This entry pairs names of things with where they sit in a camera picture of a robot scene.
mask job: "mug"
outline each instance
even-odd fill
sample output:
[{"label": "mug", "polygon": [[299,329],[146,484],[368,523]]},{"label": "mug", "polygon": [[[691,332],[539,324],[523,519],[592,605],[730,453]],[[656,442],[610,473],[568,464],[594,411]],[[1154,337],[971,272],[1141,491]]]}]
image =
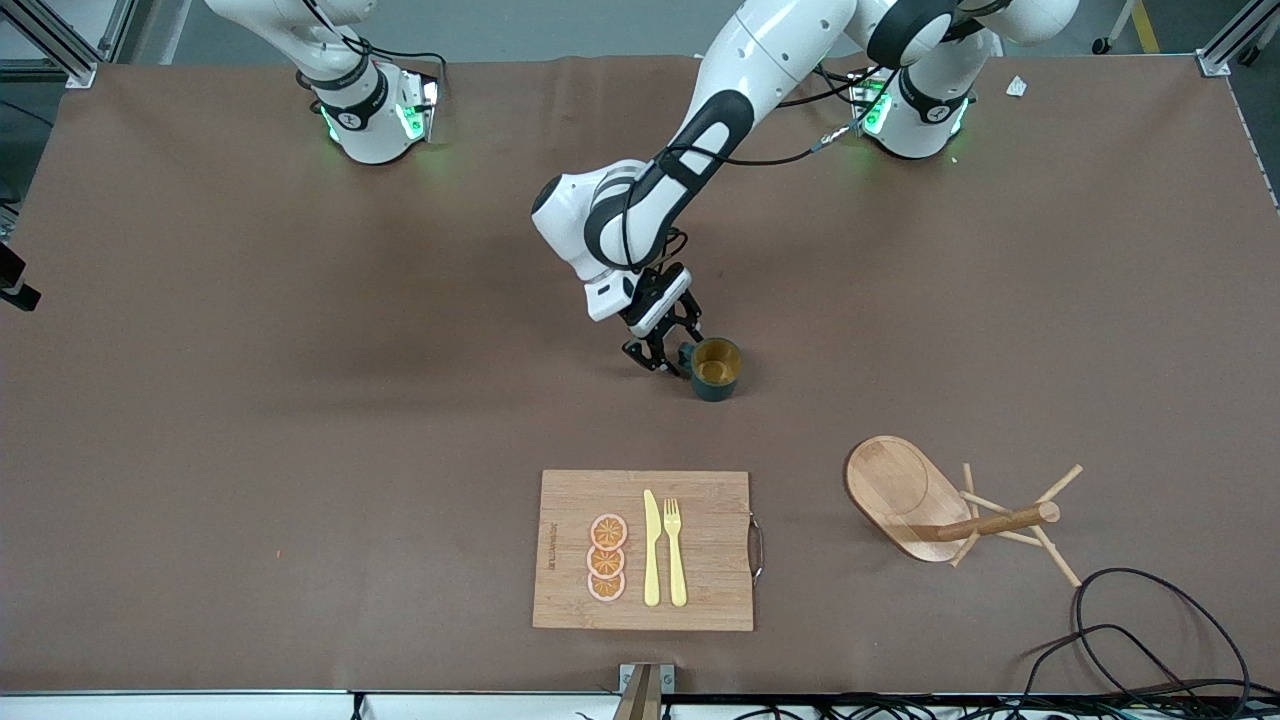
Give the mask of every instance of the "mug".
[{"label": "mug", "polygon": [[707,402],[728,400],[742,374],[742,351],[732,341],[709,337],[680,346],[680,369],[692,378],[694,395]]}]

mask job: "white robotic arm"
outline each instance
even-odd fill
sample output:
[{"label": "white robotic arm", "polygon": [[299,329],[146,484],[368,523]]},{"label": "white robotic arm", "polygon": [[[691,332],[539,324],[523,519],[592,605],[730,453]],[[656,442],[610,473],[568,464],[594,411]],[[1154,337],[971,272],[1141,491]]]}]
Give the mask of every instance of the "white robotic arm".
[{"label": "white robotic arm", "polygon": [[320,99],[329,136],[351,159],[380,164],[428,140],[439,100],[435,78],[371,56],[351,24],[376,0],[205,0],[298,67]]},{"label": "white robotic arm", "polygon": [[[872,129],[874,115],[879,135],[872,135],[881,145],[925,156],[959,128],[973,78],[991,55],[995,41],[983,24],[1037,41],[1056,35],[1076,3],[746,0],[708,50],[672,141],[648,163],[621,160],[553,178],[534,201],[534,224],[584,283],[591,319],[620,315],[634,336],[623,351],[650,370],[678,374],[664,340],[677,325],[701,340],[701,310],[689,292],[690,272],[663,263],[672,223],[841,29],[882,68],[913,65],[914,74],[895,72],[863,124]],[[892,111],[905,106],[915,111]]]}]

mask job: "brown table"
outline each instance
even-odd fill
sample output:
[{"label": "brown table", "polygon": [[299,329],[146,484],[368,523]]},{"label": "brown table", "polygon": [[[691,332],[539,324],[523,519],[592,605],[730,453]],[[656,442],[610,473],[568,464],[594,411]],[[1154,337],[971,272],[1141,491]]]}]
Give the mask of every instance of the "brown table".
[{"label": "brown table", "polygon": [[[694,73],[460,67],[449,142],[379,168],[284,67],[68,94],[19,236],[45,300],[0,311],[0,687],[564,691],[663,660],[685,692],[1020,688],[1068,585],[1000,541],[902,556],[842,483],[882,433],[1005,503],[1080,462],[1052,530],[1076,570],[1178,582],[1276,683],[1280,219],[1228,85],[996,60],[936,159],[724,169],[680,219],[707,331],[749,356],[707,405],[586,318],[527,218],[553,174],[660,147]],[[776,113],[739,155],[842,113]],[[749,470],[756,630],[532,629],[544,468]],[[1233,673],[1149,588],[1088,610]],[[1064,653],[1038,688],[1103,685]]]}]

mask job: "cutting board handle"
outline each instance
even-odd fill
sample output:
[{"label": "cutting board handle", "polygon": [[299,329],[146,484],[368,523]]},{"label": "cutting board handle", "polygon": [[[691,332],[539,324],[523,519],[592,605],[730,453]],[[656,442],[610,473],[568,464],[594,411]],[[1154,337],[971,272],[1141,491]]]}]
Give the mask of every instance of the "cutting board handle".
[{"label": "cutting board handle", "polygon": [[764,528],[755,519],[755,512],[748,512],[750,525],[746,527],[746,560],[751,561],[751,530],[755,530],[755,570],[751,570],[751,587],[760,582],[760,573],[764,571]]}]

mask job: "orange slice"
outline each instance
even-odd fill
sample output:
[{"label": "orange slice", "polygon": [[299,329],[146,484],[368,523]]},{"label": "orange slice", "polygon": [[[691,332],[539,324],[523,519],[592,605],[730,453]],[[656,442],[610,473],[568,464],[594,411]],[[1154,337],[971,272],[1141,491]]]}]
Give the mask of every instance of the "orange slice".
[{"label": "orange slice", "polygon": [[622,574],[625,564],[626,556],[622,555],[622,550],[600,550],[591,546],[591,550],[586,551],[586,569],[602,580],[617,578]]},{"label": "orange slice", "polygon": [[591,591],[591,597],[599,600],[600,602],[613,602],[614,600],[622,597],[622,591],[627,589],[627,577],[618,575],[617,578],[596,578],[595,575],[586,577],[586,588]]},{"label": "orange slice", "polygon": [[591,544],[600,550],[617,550],[627,542],[627,523],[613,512],[605,512],[591,523]]}]

